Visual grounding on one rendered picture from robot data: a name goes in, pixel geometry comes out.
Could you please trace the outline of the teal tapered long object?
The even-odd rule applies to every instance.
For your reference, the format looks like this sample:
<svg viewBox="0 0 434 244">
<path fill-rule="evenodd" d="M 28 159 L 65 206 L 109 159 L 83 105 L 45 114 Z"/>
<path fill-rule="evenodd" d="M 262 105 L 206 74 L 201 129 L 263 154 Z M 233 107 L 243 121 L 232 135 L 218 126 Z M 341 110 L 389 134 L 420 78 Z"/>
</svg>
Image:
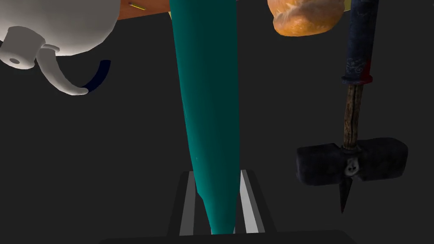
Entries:
<svg viewBox="0 0 434 244">
<path fill-rule="evenodd" d="M 236 0 L 170 0 L 197 192 L 211 232 L 235 228 L 240 185 Z"/>
</svg>

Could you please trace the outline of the golden bread loaf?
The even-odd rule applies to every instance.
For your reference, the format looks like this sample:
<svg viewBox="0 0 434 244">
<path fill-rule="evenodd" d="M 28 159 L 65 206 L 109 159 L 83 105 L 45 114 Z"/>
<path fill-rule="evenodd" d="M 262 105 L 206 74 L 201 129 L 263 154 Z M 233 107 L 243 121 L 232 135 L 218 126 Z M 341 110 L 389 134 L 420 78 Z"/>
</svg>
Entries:
<svg viewBox="0 0 434 244">
<path fill-rule="evenodd" d="M 282 36 L 311 36 L 331 30 L 345 11 L 345 0 L 267 0 L 273 27 Z"/>
</svg>

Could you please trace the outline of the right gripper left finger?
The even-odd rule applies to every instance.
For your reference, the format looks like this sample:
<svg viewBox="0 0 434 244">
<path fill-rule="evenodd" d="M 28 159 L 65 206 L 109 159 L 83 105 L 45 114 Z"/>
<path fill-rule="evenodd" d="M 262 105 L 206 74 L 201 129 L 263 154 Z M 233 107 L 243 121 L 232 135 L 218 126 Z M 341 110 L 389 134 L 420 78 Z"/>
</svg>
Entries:
<svg viewBox="0 0 434 244">
<path fill-rule="evenodd" d="M 176 189 L 167 236 L 209 236 L 209 222 L 197 194 L 193 171 L 181 173 Z"/>
</svg>

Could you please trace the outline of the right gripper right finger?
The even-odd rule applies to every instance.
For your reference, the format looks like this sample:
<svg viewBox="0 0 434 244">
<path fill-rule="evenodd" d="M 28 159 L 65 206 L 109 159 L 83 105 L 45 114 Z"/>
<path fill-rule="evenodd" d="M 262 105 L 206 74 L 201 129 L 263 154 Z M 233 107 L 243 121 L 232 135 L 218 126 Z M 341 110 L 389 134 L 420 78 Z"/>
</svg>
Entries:
<svg viewBox="0 0 434 244">
<path fill-rule="evenodd" d="M 277 228 L 255 172 L 241 170 L 234 233 L 275 232 Z"/>
</svg>

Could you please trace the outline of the white teapot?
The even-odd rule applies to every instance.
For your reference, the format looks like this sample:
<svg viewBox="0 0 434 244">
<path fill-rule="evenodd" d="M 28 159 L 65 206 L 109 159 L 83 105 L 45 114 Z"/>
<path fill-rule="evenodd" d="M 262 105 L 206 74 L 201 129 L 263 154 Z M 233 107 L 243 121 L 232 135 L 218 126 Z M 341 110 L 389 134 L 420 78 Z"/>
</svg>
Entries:
<svg viewBox="0 0 434 244">
<path fill-rule="evenodd" d="M 107 76 L 110 61 L 82 87 L 63 74 L 56 58 L 87 52 L 113 31 L 121 0 L 0 0 L 0 61 L 17 69 L 38 64 L 59 91 L 85 95 Z"/>
</svg>

